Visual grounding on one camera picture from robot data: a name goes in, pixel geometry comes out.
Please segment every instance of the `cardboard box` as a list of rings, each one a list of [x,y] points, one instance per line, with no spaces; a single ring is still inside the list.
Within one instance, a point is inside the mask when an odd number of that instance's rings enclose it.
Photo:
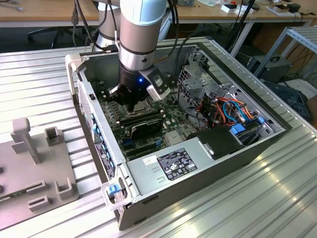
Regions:
[[[289,8],[284,5],[269,6],[269,8],[278,13],[285,13],[289,10]]]
[[[234,12],[236,8],[237,8],[236,4],[225,4],[225,5],[222,5],[221,10],[225,11],[226,13],[231,13],[231,12]]]

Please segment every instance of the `motherboard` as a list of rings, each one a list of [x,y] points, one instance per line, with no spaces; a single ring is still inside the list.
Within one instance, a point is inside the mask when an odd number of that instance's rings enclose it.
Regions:
[[[148,97],[132,113],[116,102],[99,102],[128,161],[185,141],[200,127],[198,120],[196,124],[188,120],[173,95],[160,102]]]

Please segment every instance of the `blue cable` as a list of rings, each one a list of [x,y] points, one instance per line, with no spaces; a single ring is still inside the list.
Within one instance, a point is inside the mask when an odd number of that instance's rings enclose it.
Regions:
[[[233,104],[236,106],[236,108],[238,108],[238,110],[239,110],[240,114],[242,115],[242,117],[244,118],[244,120],[246,120],[246,121],[249,120],[249,118],[248,118],[247,115],[242,111],[242,109],[240,108],[240,105],[239,105],[238,103],[233,102],[233,101],[228,101],[228,102],[233,103]]]
[[[236,102],[233,102],[233,101],[227,101],[227,102],[225,102],[225,103],[223,104],[223,107],[222,107],[222,108],[223,108],[223,112],[224,112],[224,114],[225,114],[225,116],[226,116],[227,118],[231,119],[231,120],[234,121],[236,124],[238,123],[235,118],[232,118],[232,117],[230,117],[230,116],[228,115],[227,110],[226,110],[226,104],[227,104],[227,103],[232,103],[233,105],[235,105],[236,108],[238,108],[238,110],[239,110],[240,114],[242,115],[242,117],[244,118],[244,120],[246,120],[246,121],[248,120],[248,117],[247,117],[247,116],[245,115],[245,113],[241,110],[240,105],[237,104]]]
[[[232,117],[229,116],[228,113],[227,113],[226,104],[227,104],[228,102],[229,102],[229,101],[227,101],[227,102],[225,102],[225,103],[223,104],[223,106],[222,106],[223,112],[224,112],[224,114],[225,114],[226,117],[228,117],[230,120],[234,121],[234,122],[237,124],[238,122],[236,121],[236,119],[235,119],[235,118],[232,118]]]

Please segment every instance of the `black cable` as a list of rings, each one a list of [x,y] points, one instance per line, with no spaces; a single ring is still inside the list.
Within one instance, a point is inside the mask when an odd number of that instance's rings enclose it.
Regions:
[[[291,54],[299,47],[300,44],[297,44],[297,46],[291,51],[291,53],[289,53],[289,55],[286,57],[286,59],[288,59]]]
[[[238,24],[238,27],[236,27],[236,29],[234,29],[234,34],[229,37],[229,41],[228,41],[228,43],[226,44],[226,47],[225,47],[226,50],[229,50],[229,48],[232,45],[236,35],[240,31],[240,29],[243,27],[244,20],[247,18],[247,15],[248,15],[250,9],[252,8],[254,2],[255,2],[255,0],[250,0],[249,1],[249,5],[248,5],[247,9],[245,10],[245,12],[243,13],[243,16],[242,16],[242,18],[241,18],[241,20],[240,20],[240,22]]]
[[[86,18],[85,18],[85,16],[84,16],[84,14],[83,14],[83,11],[82,11],[82,9],[81,9],[81,7],[80,7],[79,0],[75,0],[75,3],[76,3],[77,10],[78,10],[78,12],[79,12],[79,14],[80,14],[80,16],[81,16],[81,18],[82,18],[82,20],[83,20],[84,27],[85,27],[85,30],[86,30],[86,32],[87,32],[87,34],[88,34],[89,39],[91,40],[91,42],[92,42],[98,49],[104,51],[105,48],[102,48],[101,46],[99,46],[99,45],[97,44],[97,42],[95,41],[95,39],[94,39],[94,38],[91,36],[91,34],[90,34],[89,26],[88,26],[88,23],[87,23],[87,21],[86,21]]]
[[[230,33],[229,33],[229,35],[228,35],[228,38],[227,38],[227,41],[226,41],[226,45],[228,44],[228,41],[229,41],[229,39],[230,39],[230,37],[231,37],[231,34],[232,34],[232,32],[233,32],[233,29],[236,27],[236,24],[237,24],[238,19],[239,19],[239,16],[240,16],[240,12],[241,12],[242,5],[243,5],[243,0],[241,1],[241,5],[240,5],[240,9],[239,9],[239,13],[238,13],[238,16],[237,16],[237,18],[236,18],[236,21],[234,22],[233,27],[231,28],[231,31],[230,31]]]
[[[104,18],[103,18],[103,21],[99,24],[98,28],[99,29],[105,22],[106,22],[106,19],[107,19],[107,8],[108,8],[108,4],[106,4],[106,8],[105,8],[105,15],[104,15]]]
[[[176,68],[177,68],[177,63],[178,63],[178,58],[179,58],[179,56],[180,56],[180,53],[181,53],[181,51],[182,51],[183,46],[186,44],[186,42],[187,42],[191,37],[197,35],[198,33],[203,32],[203,31],[204,31],[204,30],[200,30],[200,31],[193,32],[193,33],[191,33],[188,37],[186,37],[186,38],[183,40],[182,44],[179,46],[178,51],[177,51],[177,55],[176,55],[175,63],[174,63],[174,69],[173,69],[173,73],[171,74],[171,78],[174,78],[174,76],[175,76],[175,72],[176,72]],[[178,87],[178,91],[177,91],[177,104],[178,104],[179,108],[180,108],[184,113],[186,113],[186,112],[184,111],[184,109],[183,109],[183,108],[180,106],[180,104],[179,104],[180,89],[181,89],[181,85],[182,85],[182,82],[184,81],[184,79],[185,79],[185,78],[183,78],[183,80],[179,83],[179,87]],[[204,120],[202,120],[202,119],[200,119],[200,118],[198,118],[198,117],[196,117],[196,116],[194,116],[194,115],[191,115],[191,114],[188,114],[188,113],[186,113],[186,114],[187,114],[188,116],[190,116],[190,117],[193,117],[193,118],[196,118],[197,120],[202,121],[203,123],[206,123]]]
[[[74,46],[77,47],[76,41],[75,41],[75,29],[76,29],[76,25],[73,26],[73,43],[74,43]]]
[[[75,41],[75,30],[76,30],[76,26],[78,25],[78,21],[79,21],[78,11],[76,8],[76,3],[74,2],[74,8],[73,8],[73,14],[71,17],[71,22],[73,23],[73,35],[72,35],[72,37],[73,37],[73,43],[74,43],[75,47],[77,47],[76,41]]]
[[[302,70],[302,67],[304,66],[304,64],[305,64],[305,61],[306,61],[306,58],[307,58],[307,55],[308,55],[308,51],[309,51],[309,49],[307,49],[307,51],[306,51],[306,55],[305,55],[305,58],[304,58],[304,61],[303,61],[303,63],[302,63],[302,66],[297,70],[297,72],[296,72],[296,74],[298,74],[299,73],[299,71],[301,71]]]
[[[174,11],[174,7],[173,7],[173,4],[171,1],[172,0],[167,0],[170,12],[172,13],[172,24],[174,25],[175,24],[175,11]]]
[[[301,59],[303,59],[303,58],[305,58],[305,56],[303,56],[303,57],[300,57],[299,59],[296,59],[293,63],[292,63],[292,65],[293,64],[295,64],[297,61],[299,61],[299,60],[301,60]],[[291,69],[291,67],[289,67],[289,69],[286,71],[286,73],[284,74],[284,76],[282,76],[282,80],[283,80],[283,78],[287,78],[288,77],[288,75],[287,75],[287,73],[288,73],[288,71]]]
[[[302,70],[306,67],[306,65],[308,64],[308,62],[312,59],[313,55],[314,55],[314,54],[312,54],[312,55],[310,56],[310,58],[307,60],[307,62],[305,63],[305,65],[302,67],[302,69],[301,69],[300,71],[302,71]]]
[[[111,11],[112,19],[113,19],[114,30],[115,30],[115,31],[117,31],[117,23],[115,22],[115,17],[114,17],[114,13],[113,13],[113,10],[112,10],[112,6],[111,6],[111,4],[109,4],[109,7],[110,7],[110,11]]]
[[[178,19],[178,11],[177,11],[177,6],[175,3],[175,0],[171,0],[173,2],[173,7],[175,10],[175,18],[176,18],[176,36],[175,36],[175,42],[173,45],[173,48],[171,49],[171,51],[168,54],[168,57],[170,57],[172,55],[172,53],[174,52],[176,45],[177,45],[177,41],[178,41],[178,31],[179,31],[179,19]]]
[[[168,57],[170,57],[175,48],[176,48],[176,45],[177,45],[177,41],[178,41],[178,31],[179,31],[179,19],[178,19],[178,11],[177,11],[177,6],[176,6],[176,3],[175,3],[175,0],[167,0],[168,1],[168,4],[169,4],[169,7],[171,8],[171,11],[172,11],[172,17],[173,17],[173,12],[175,13],[175,18],[176,18],[176,36],[175,36],[175,42],[174,42],[174,45],[172,47],[172,49],[170,50],[170,52],[167,54],[167,56],[164,56],[162,58],[160,58],[158,61],[156,61],[155,63],[158,63],[158,62],[161,62],[165,59],[167,59]]]
[[[175,76],[175,72],[176,72],[176,68],[177,68],[177,63],[178,63],[178,58],[179,58],[179,56],[180,56],[180,53],[181,53],[181,51],[182,51],[183,46],[186,44],[186,42],[187,42],[191,37],[193,37],[193,36],[195,36],[195,35],[197,35],[198,33],[201,33],[201,32],[204,32],[204,30],[195,31],[195,32],[191,33],[189,36],[187,36],[187,37],[183,40],[182,44],[179,46],[178,51],[177,51],[177,54],[176,54],[176,58],[175,58],[175,62],[174,62],[174,68],[173,68],[173,72],[172,72],[172,74],[171,74],[171,78],[174,78],[174,76]]]

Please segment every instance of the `black power cable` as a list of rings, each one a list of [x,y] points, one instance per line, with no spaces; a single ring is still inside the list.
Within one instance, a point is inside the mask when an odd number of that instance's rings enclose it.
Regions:
[[[239,24],[238,24],[238,27],[236,27],[236,29],[234,30],[234,34],[232,36],[229,37],[229,40],[228,40],[228,43],[225,47],[226,50],[229,50],[230,46],[232,45],[233,41],[235,40],[236,38],[236,35],[237,33],[240,31],[241,27],[243,27],[243,23],[244,23],[244,20],[246,19],[250,9],[252,8],[253,4],[254,4],[255,0],[250,0],[249,1],[249,5],[246,9],[246,11],[244,12]]]
[[[113,10],[112,10],[112,6],[111,6],[111,4],[109,4],[109,7],[110,7],[110,11],[111,11],[112,19],[113,19],[114,30],[115,30],[115,31],[117,31],[117,23],[115,22],[115,17],[114,17],[114,13],[113,13]]]
[[[291,51],[291,53],[289,53],[288,54],[288,56],[286,57],[286,59],[288,59],[290,56],[291,56],[291,54],[293,54],[293,52],[299,47],[299,43],[297,44],[297,46],[296,47],[294,47],[294,49]]]
[[[170,52],[168,53],[168,55],[167,55],[167,56],[164,56],[164,57],[162,57],[162,58],[160,58],[160,59],[157,60],[155,63],[161,62],[161,61],[167,59],[168,57],[170,57],[170,56],[173,54],[173,52],[174,52],[174,50],[175,50],[175,48],[176,48],[176,45],[177,45],[177,41],[178,41],[179,19],[178,19],[178,11],[177,11],[176,2],[175,2],[175,0],[167,0],[167,1],[168,1],[168,4],[169,4],[169,8],[170,8],[170,10],[171,10],[171,12],[172,12],[172,18],[173,18],[174,13],[175,13],[175,18],[176,18],[176,36],[175,36],[175,42],[174,42],[174,45],[173,45],[172,49],[171,49]]]
[[[176,68],[177,68],[177,62],[178,62],[178,59],[179,59],[179,56],[180,56],[180,53],[182,51],[182,48],[183,46],[186,44],[186,42],[193,36],[201,33],[201,32],[204,32],[204,30],[200,30],[200,31],[196,31],[196,32],[193,32],[191,33],[188,37],[186,37],[182,44],[179,46],[178,48],[178,51],[177,51],[177,55],[176,55],[176,59],[175,59],[175,63],[174,63],[174,69],[173,69],[173,73],[171,74],[171,78],[174,79],[174,76],[175,76],[175,72],[176,72]],[[178,87],[178,90],[177,90],[177,103],[178,103],[178,106],[179,108],[184,112],[186,113],[188,116],[192,117],[192,118],[196,118],[197,120],[199,121],[202,121],[203,123],[206,123],[204,120],[202,120],[201,118],[199,117],[196,117],[194,115],[191,115],[191,114],[188,114],[187,112],[185,112],[185,110],[180,106],[179,104],[179,95],[180,95],[180,90],[181,90],[181,85],[182,85],[182,82],[184,81],[185,78],[183,78],[183,80],[179,83],[179,87]]]
[[[105,8],[105,15],[104,15],[104,18],[103,18],[103,21],[99,24],[98,28],[99,29],[105,22],[106,22],[106,19],[107,19],[107,9],[108,9],[108,4],[106,4],[106,8]]]
[[[242,5],[243,5],[243,0],[241,0],[241,5],[240,5],[239,13],[238,13],[238,16],[237,16],[237,18],[236,18],[236,21],[234,22],[234,24],[233,24],[233,26],[232,26],[232,28],[231,28],[231,31],[230,31],[229,36],[228,36],[227,41],[226,41],[226,45],[228,44],[228,41],[229,41],[229,39],[230,39],[230,37],[231,37],[231,34],[232,34],[232,32],[233,32],[233,29],[236,27],[236,24],[237,24],[237,22],[238,22],[238,19],[239,19],[239,16],[240,16],[240,12],[241,12],[241,9],[242,9]]]
[[[76,8],[77,8],[77,10],[78,10],[78,12],[79,12],[79,15],[80,15],[80,17],[81,17],[82,20],[83,20],[84,27],[85,27],[85,30],[86,30],[86,32],[87,32],[87,34],[88,34],[89,39],[91,40],[91,42],[92,42],[98,49],[104,51],[105,48],[103,48],[103,47],[101,47],[101,46],[99,46],[99,45],[97,44],[97,42],[96,42],[95,39],[92,37],[92,35],[91,35],[90,31],[89,31],[89,26],[88,26],[88,23],[87,23],[87,21],[86,21],[86,18],[85,18],[85,16],[84,16],[84,14],[83,14],[83,11],[82,11],[82,9],[81,9],[81,7],[80,7],[79,0],[75,0],[75,3],[76,3]]]

